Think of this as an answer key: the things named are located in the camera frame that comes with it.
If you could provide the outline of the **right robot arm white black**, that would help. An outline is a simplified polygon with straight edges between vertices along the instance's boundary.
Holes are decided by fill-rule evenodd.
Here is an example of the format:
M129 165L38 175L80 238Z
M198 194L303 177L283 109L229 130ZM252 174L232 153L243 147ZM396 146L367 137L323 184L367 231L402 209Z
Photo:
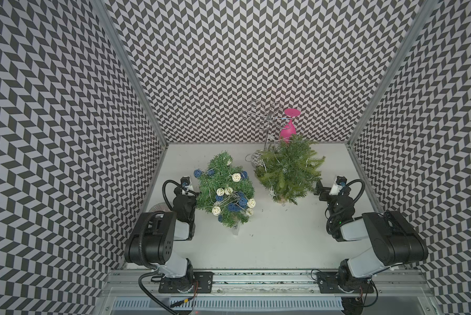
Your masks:
M318 181L314 194L327 203L326 232L337 242L369 240L369 249L344 259L336 272L317 272L321 291L371 293L372 278L395 266L424 261L425 241L398 211L370 212L355 217L355 205L365 192L361 179L337 177L331 187Z

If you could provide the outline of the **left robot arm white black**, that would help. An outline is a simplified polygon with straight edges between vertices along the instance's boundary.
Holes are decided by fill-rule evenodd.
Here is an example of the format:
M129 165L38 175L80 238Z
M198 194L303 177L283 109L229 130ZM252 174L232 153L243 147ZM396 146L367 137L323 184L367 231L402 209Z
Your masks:
M124 247L125 262L158 271L166 293L187 293L195 288L193 266L173 245L193 239L199 194L189 177L165 181L162 193L164 204L139 216Z

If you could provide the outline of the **clear battery box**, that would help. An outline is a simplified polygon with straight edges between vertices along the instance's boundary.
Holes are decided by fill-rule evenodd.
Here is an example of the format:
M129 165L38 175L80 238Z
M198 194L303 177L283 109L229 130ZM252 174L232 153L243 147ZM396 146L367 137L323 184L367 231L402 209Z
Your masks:
M231 232L234 236L238 236L240 231L240 224L236 224L231 228Z

